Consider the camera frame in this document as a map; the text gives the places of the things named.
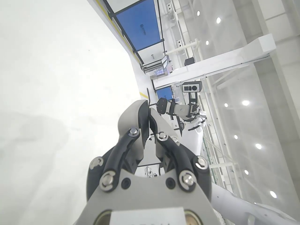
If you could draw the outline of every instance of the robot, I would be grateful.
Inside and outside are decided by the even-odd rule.
[[[193,91],[201,87],[198,82]],[[181,139],[163,113],[185,121]],[[211,182],[208,162],[200,156],[205,119],[192,96],[188,105],[160,99],[157,111],[147,100],[131,104],[118,121],[117,144],[89,165],[87,204],[75,225],[220,224],[214,209],[237,225],[299,224],[281,211],[251,204]],[[147,141],[149,127],[154,141]],[[165,174],[134,175],[146,142],[155,143]]]

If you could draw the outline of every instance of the ceiling light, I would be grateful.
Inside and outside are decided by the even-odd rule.
[[[276,193],[275,193],[275,192],[273,192],[273,191],[270,191],[270,194],[271,194],[271,196],[272,196],[273,198],[277,198],[277,195],[276,195]]]
[[[259,143],[255,144],[255,147],[257,147],[258,149],[262,149],[262,146]]]
[[[250,101],[243,101],[242,104],[243,104],[244,106],[247,106],[247,105],[250,104]]]

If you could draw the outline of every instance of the camera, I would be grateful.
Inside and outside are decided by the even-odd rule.
[[[202,90],[202,81],[184,82],[182,84],[182,92],[184,93],[199,93]]]

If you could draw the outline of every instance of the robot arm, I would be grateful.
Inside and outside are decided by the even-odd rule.
[[[166,173],[142,178],[134,173],[143,159],[149,124],[155,134],[156,156],[164,162]],[[116,146],[89,166],[87,204],[76,225],[121,224],[125,218],[126,224],[219,224],[210,204],[207,162],[180,144],[147,101],[134,102],[121,115],[118,129]]]

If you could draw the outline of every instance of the wall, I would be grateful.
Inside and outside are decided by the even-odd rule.
[[[72,224],[87,167],[140,99],[131,59],[86,0],[0,0],[2,224]]]
[[[298,197],[300,197],[300,23],[295,0],[251,0],[264,34],[272,33],[277,50],[272,64],[257,63],[258,74]]]

